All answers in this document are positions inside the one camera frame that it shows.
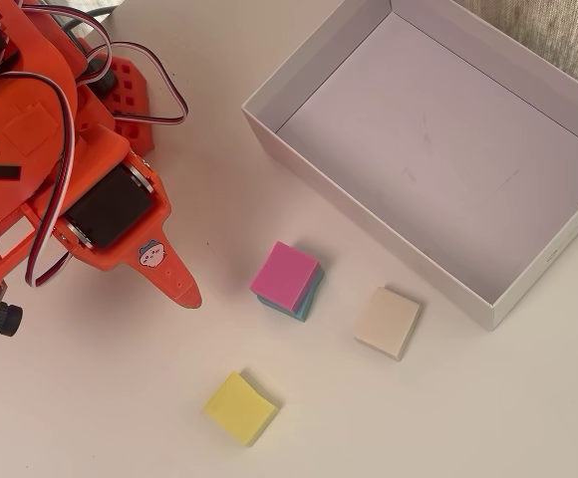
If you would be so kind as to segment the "orange gripper black servo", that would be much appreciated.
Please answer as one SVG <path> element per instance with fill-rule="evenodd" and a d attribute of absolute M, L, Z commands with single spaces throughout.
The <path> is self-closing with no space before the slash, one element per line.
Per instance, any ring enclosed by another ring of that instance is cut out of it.
<path fill-rule="evenodd" d="M 162 232 L 162 183 L 87 87 L 0 76 L 0 272 L 39 258 L 44 239 L 101 270 L 129 264 L 179 306 L 198 285 Z"/>

